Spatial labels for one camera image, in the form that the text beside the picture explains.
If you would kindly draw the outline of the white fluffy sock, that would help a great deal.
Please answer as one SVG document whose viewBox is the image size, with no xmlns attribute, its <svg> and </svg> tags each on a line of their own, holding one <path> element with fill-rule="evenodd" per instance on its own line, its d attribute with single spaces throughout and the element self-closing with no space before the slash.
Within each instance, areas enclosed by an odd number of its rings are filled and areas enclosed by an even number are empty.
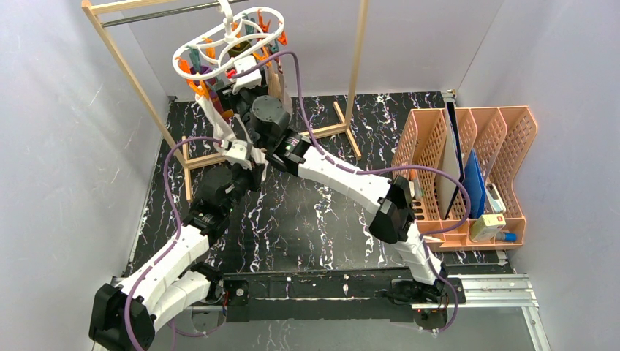
<svg viewBox="0 0 620 351">
<path fill-rule="evenodd" d="M 200 94 L 195 94 L 194 98 L 195 98 L 195 101 L 200 106 L 200 108 L 203 110 L 205 117 L 213 125 L 213 138 L 214 139 L 220 140 L 221 142 L 223 140 L 238 139 L 232 127 L 224 120 L 222 115 L 216 110 L 211 100 L 209 100 L 207 97 L 200 95 Z M 248 143 L 248 147 L 250 147 L 251 149 L 252 166 L 254 167 L 255 164 L 266 164 L 266 167 L 267 167 L 268 161 L 265 158 L 265 153 L 259 150 L 257 147 L 255 147 L 252 144 L 252 142 L 249 140 L 249 133 L 247 132 L 246 127 L 243 127 L 243 130 L 247 136 L 247 140 L 245 141 Z M 215 149 L 221 154 L 220 144 L 219 146 L 216 146 Z"/>
</svg>

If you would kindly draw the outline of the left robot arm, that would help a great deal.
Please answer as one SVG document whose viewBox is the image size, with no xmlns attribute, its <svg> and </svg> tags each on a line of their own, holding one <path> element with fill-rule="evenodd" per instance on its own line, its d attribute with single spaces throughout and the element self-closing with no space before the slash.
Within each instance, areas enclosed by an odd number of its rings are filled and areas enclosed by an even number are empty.
<svg viewBox="0 0 620 351">
<path fill-rule="evenodd" d="M 230 225 L 230 214 L 262 183 L 264 165 L 207 171 L 175 234 L 147 263 L 94 296 L 88 336 L 108 350 L 147 350 L 156 332 L 188 305 L 207 297 L 220 272 L 197 259 Z"/>
</svg>

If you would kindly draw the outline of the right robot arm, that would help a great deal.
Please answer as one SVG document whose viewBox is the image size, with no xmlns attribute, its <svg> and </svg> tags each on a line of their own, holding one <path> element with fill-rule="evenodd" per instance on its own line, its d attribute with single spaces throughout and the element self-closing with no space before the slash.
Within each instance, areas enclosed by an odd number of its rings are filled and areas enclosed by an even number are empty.
<svg viewBox="0 0 620 351">
<path fill-rule="evenodd" d="M 226 109 L 238 115 L 247 139 L 237 140 L 234 132 L 222 138 L 223 155 L 232 165 L 249 168 L 267 166 L 315 181 L 354 200 L 373 218 L 368 231 L 394 246 L 419 283 L 439 281 L 441 262 L 424 244 L 412 211 L 408 180 L 361 170 L 314 145 L 309 136 L 289 126 L 291 115 L 277 97 L 268 94 L 263 74 L 250 74 L 248 86 L 242 78 L 217 88 Z"/>
</svg>

